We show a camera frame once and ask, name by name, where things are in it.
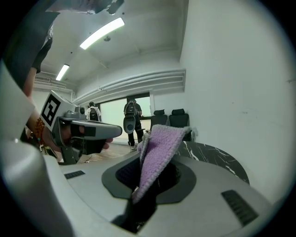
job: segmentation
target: black rubber pad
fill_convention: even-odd
[[[77,176],[80,176],[80,175],[84,175],[85,173],[81,170],[79,171],[75,171],[75,172],[72,172],[72,173],[68,173],[68,174],[65,174],[65,177],[66,179],[72,179],[72,178],[75,178]]]
[[[221,193],[221,195],[243,226],[258,217],[258,214],[236,191],[228,190]]]

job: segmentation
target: floor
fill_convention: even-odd
[[[120,145],[115,143],[109,144],[109,149],[102,150],[101,153],[91,154],[91,155],[82,155],[80,160],[77,162],[84,163],[86,161],[88,162],[96,162],[96,161],[103,161],[108,159],[113,159],[118,156],[123,156],[130,152],[130,147],[128,145]],[[62,155],[60,152],[56,152],[58,156],[58,162],[61,161]]]

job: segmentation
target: ceiling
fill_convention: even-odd
[[[42,63],[42,74],[55,78],[64,64],[70,68],[62,81],[79,84],[93,73],[112,70],[112,64],[130,56],[179,50],[185,31],[188,0],[125,0],[115,15],[62,12],[54,22],[53,44]],[[121,17],[123,27],[99,39],[86,50],[79,45],[96,30]]]

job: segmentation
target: bracelet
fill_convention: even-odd
[[[44,122],[41,118],[38,118],[36,125],[35,125],[35,137],[37,138],[40,145],[44,145],[44,141],[42,139],[42,133],[44,129]]]

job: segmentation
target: black pants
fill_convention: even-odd
[[[142,141],[142,137],[144,135],[143,130],[139,130],[139,129],[142,129],[141,123],[138,123],[135,126],[135,131],[136,131],[137,137],[138,137],[138,143],[140,143]],[[135,139],[134,139],[134,133],[133,132],[129,134],[129,142],[130,142],[131,146],[135,145]]]

